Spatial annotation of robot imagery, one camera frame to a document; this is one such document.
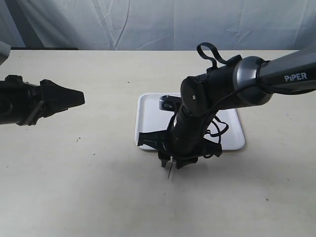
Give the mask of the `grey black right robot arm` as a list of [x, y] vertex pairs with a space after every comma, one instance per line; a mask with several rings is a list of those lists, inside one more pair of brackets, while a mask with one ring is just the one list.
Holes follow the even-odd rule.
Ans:
[[[212, 52], [208, 57], [203, 48]], [[206, 139], [209, 125], [217, 125], [222, 110], [261, 106], [273, 94], [300, 95], [316, 89], [316, 50], [306, 48], [274, 60], [236, 55], [223, 59], [211, 43], [200, 43], [197, 52], [212, 63], [204, 74], [186, 77], [180, 96], [159, 97], [159, 108], [172, 112], [164, 130], [140, 132], [137, 145], [158, 152], [161, 166], [175, 162], [177, 168], [194, 164], [200, 157], [222, 154], [221, 142]]]

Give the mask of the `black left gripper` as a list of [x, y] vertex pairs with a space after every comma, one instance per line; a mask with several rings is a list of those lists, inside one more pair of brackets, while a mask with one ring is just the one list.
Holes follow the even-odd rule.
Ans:
[[22, 76], [8, 75], [0, 82], [1, 125], [35, 125], [40, 118], [83, 104], [83, 92], [62, 87], [48, 79], [34, 85], [24, 82]]

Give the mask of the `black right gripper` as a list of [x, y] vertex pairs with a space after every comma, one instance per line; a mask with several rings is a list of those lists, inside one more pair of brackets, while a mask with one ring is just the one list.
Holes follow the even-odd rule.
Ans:
[[140, 132], [137, 145], [147, 145], [157, 150], [158, 158], [163, 168], [170, 161], [170, 157], [176, 159], [176, 168], [180, 169], [186, 165], [197, 163], [198, 157], [219, 157], [222, 154], [220, 143], [215, 143], [205, 138], [201, 138], [192, 147], [187, 146], [183, 142], [177, 144], [176, 139], [171, 136], [171, 131], [169, 130]]

